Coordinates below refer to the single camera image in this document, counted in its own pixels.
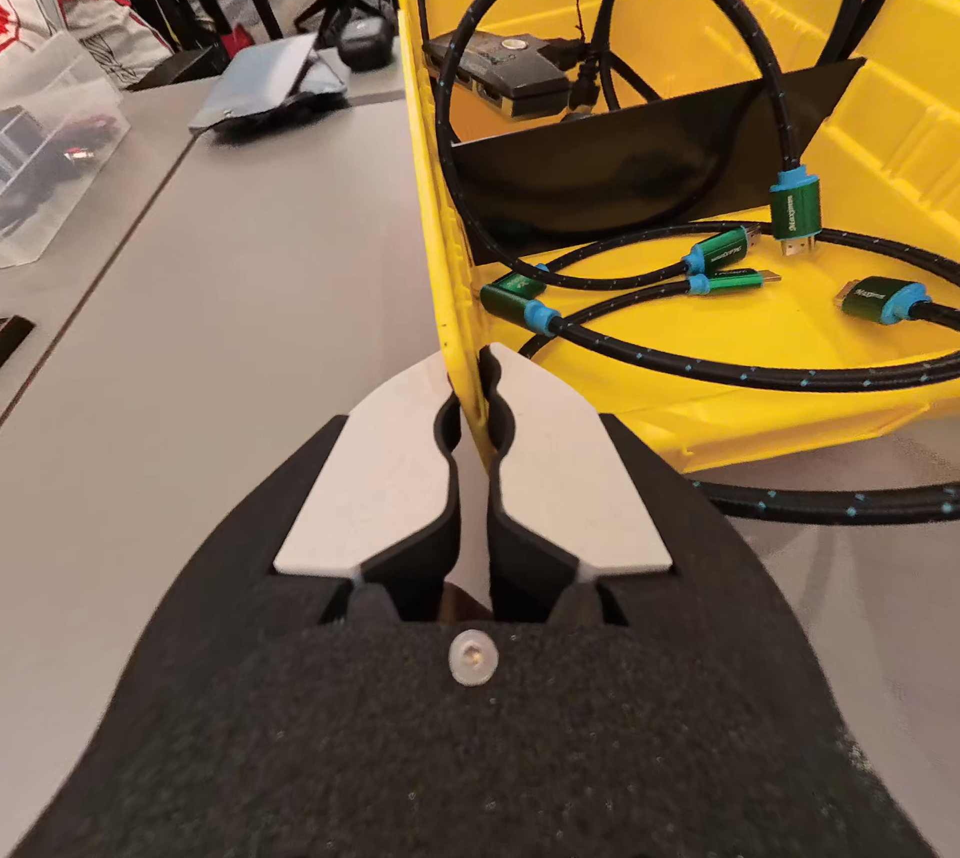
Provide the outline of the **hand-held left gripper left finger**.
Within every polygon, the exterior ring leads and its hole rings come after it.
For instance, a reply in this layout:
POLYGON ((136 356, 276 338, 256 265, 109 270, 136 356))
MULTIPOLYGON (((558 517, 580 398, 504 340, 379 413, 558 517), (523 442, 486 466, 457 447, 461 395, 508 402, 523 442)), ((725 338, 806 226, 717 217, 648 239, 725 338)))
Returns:
POLYGON ((447 372, 436 352, 342 419, 278 574, 382 585, 402 617, 437 615, 460 555, 460 404, 447 372))

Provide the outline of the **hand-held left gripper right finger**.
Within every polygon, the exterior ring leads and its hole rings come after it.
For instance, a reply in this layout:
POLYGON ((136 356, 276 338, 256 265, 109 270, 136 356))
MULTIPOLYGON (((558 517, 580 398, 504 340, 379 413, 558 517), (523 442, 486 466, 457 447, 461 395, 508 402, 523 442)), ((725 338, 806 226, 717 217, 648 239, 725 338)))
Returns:
POLYGON ((571 586, 667 574, 670 552, 594 406, 500 342, 481 351, 480 377, 494 615, 543 622, 571 586))

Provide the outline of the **grey hdmi switch box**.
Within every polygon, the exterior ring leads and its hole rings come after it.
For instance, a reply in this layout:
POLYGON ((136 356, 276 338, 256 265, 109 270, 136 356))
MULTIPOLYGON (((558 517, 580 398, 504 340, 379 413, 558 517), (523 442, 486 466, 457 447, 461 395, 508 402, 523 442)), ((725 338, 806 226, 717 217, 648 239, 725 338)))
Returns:
POLYGON ((551 118, 569 108, 568 75, 583 53, 579 40, 477 31, 464 49, 453 82, 507 120, 551 118))

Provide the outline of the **yellow plastic bin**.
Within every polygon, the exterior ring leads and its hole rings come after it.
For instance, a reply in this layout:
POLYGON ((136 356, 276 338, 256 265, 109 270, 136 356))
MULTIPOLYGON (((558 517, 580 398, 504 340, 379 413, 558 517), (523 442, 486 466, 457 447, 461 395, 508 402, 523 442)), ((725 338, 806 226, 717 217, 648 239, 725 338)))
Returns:
MULTIPOLYGON (((786 71, 816 59, 839 0, 745 0, 786 71)), ((400 48, 427 266, 446 369, 482 460, 493 457, 478 372, 482 347, 518 349, 524 331, 486 314, 477 293, 506 271, 474 258, 440 174, 434 99, 417 0, 399 0, 400 48)), ((619 0, 613 44, 667 97, 757 77, 747 48, 709 0, 619 0)), ((888 0, 866 36, 867 63, 802 157, 821 178, 826 228, 870 233, 958 260, 958 0, 888 0)), ((858 368, 938 358, 958 336, 928 324, 883 327, 842 315, 846 281, 922 280, 939 300, 958 288, 897 261, 819 243, 786 260, 775 242, 751 266, 783 276, 768 291, 676 298, 596 323, 605 335, 694 358, 767 367, 858 368)), ((605 360, 561 341, 535 362, 618 417, 676 469, 704 471, 869 440, 922 418, 958 414, 958 381, 862 394, 737 389, 605 360)))

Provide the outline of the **grey desk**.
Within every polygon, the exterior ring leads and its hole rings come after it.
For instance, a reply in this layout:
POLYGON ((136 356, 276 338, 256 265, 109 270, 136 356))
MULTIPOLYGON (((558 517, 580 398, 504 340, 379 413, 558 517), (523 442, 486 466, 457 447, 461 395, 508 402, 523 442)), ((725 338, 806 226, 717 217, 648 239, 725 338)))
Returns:
MULTIPOLYGON (((2 271, 35 330, 2 366, 2 856, 85 750, 151 615, 222 519, 331 417, 438 350, 397 66, 372 103, 249 144, 131 128, 46 254, 2 271)), ((958 480, 958 417, 701 473, 746 486, 958 480)), ((736 525, 851 729, 958 856, 958 524, 736 525)))

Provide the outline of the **black divider panel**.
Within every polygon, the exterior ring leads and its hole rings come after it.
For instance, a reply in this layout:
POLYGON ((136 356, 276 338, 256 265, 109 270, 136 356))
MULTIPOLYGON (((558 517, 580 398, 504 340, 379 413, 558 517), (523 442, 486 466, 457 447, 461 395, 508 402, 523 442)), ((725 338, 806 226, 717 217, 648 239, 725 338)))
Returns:
POLYGON ((446 203, 450 234, 475 264, 605 240, 619 233, 748 212, 784 176, 798 184, 821 125, 863 65, 787 72, 791 156, 764 83, 743 81, 585 120, 551 121, 452 148, 469 216, 446 203))

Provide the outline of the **black flat object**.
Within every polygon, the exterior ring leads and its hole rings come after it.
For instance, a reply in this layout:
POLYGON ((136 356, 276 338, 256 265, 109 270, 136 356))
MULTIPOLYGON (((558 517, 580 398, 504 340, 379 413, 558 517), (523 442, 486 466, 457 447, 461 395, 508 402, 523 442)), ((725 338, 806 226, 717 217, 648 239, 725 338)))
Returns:
POLYGON ((18 315, 1 318, 0 364, 1 367, 18 350, 35 328, 29 319, 18 315))

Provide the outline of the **grey flat pouch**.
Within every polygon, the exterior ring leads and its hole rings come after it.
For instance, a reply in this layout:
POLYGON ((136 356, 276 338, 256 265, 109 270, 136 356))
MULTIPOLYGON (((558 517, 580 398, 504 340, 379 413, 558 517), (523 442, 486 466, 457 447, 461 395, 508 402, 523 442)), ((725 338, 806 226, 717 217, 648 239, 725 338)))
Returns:
POLYGON ((348 104, 349 88, 315 34, 246 48, 216 80, 188 130, 193 136, 290 120, 348 104))

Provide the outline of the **clear plastic organizer box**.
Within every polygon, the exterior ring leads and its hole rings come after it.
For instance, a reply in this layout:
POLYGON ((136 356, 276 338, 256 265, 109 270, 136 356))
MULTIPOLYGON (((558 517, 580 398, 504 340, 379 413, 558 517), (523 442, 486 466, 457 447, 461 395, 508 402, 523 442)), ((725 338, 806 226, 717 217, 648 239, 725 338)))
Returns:
POLYGON ((122 96, 66 32, 2 55, 1 267, 36 262, 130 130, 122 96))

